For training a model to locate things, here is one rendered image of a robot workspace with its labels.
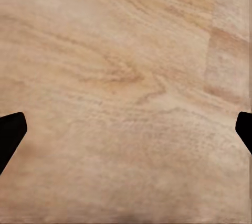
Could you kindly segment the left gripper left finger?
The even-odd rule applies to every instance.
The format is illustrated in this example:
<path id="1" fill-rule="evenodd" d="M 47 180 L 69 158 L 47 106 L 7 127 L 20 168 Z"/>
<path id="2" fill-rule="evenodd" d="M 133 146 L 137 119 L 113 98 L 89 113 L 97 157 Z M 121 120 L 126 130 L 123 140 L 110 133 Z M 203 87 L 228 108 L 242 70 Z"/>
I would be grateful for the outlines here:
<path id="1" fill-rule="evenodd" d="M 0 118 L 0 174 L 27 132 L 22 112 Z"/>

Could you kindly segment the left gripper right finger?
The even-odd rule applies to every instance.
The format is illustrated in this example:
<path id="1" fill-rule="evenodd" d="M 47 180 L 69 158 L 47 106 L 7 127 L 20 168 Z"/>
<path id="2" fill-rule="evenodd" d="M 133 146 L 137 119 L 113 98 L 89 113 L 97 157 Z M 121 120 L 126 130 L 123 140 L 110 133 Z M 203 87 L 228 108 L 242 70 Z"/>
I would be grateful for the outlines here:
<path id="1" fill-rule="evenodd" d="M 235 130 L 252 154 L 252 114 L 239 112 Z"/>

